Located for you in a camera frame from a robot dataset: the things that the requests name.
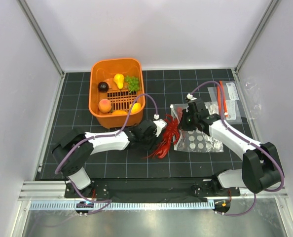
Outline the clear dotted zip bag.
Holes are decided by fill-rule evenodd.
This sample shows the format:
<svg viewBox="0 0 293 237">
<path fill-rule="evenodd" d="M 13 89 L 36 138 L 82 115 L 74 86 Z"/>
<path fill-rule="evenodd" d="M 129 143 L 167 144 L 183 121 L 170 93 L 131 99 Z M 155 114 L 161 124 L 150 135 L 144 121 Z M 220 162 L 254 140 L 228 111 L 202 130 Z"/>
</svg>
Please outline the clear dotted zip bag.
<svg viewBox="0 0 293 237">
<path fill-rule="evenodd" d="M 218 113 L 216 102 L 205 102 L 205 106 L 210 114 Z M 187 104 L 171 104 L 171 116 L 173 119 L 181 121 L 182 110 L 187 108 Z M 179 130 L 179 139 L 173 137 L 175 151 L 190 153 L 223 153 L 223 143 L 214 139 L 198 129 L 194 131 Z"/>
</svg>

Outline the red toy lobster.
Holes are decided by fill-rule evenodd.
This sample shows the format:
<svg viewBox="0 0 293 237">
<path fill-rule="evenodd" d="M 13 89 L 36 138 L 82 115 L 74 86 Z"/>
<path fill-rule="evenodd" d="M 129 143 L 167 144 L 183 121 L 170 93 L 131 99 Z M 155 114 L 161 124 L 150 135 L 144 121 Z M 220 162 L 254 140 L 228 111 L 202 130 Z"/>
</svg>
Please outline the red toy lobster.
<svg viewBox="0 0 293 237">
<path fill-rule="evenodd" d="M 156 146 L 156 149 L 145 158 L 158 157 L 159 159 L 163 159 L 170 150 L 173 137 L 175 137 L 176 139 L 175 142 L 173 142 L 174 145 L 178 142 L 180 138 L 180 132 L 178 130 L 178 119 L 173 118 L 173 116 L 170 114 L 166 114 L 165 117 L 166 118 L 164 119 L 164 121 L 167 123 L 167 126 L 164 129 L 164 133 L 162 135 L 160 143 Z"/>
</svg>

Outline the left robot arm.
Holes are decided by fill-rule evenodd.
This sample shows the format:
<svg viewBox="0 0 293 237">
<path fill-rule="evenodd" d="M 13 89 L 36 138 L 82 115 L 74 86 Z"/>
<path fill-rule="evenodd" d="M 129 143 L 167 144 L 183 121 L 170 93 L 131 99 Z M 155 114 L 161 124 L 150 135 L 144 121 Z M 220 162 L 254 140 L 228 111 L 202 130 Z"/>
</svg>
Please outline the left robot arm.
<svg viewBox="0 0 293 237">
<path fill-rule="evenodd" d="M 74 183 L 76 192 L 87 198 L 93 193 L 93 185 L 83 166 L 91 155 L 129 149 L 151 150 L 159 143 L 166 127 L 167 122 L 162 119 L 146 119 L 138 125 L 114 132 L 90 133 L 73 129 L 52 150 L 58 163 L 55 174 L 62 173 Z"/>
</svg>

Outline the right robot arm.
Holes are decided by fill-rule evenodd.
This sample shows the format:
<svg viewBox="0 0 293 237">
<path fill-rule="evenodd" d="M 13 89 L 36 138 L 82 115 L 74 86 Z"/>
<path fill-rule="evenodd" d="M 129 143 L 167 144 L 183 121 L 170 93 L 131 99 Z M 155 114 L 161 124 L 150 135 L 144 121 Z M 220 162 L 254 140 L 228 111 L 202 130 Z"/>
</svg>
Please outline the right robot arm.
<svg viewBox="0 0 293 237">
<path fill-rule="evenodd" d="M 210 114 L 202 100 L 187 100 L 179 129 L 199 130 L 221 141 L 242 160 L 241 169 L 216 175 L 217 179 L 211 183 L 215 195 L 223 195 L 228 188 L 247 188 L 254 194 L 277 192 L 283 188 L 285 176 L 276 146 L 271 142 L 256 141 L 232 127 L 220 115 Z"/>
</svg>

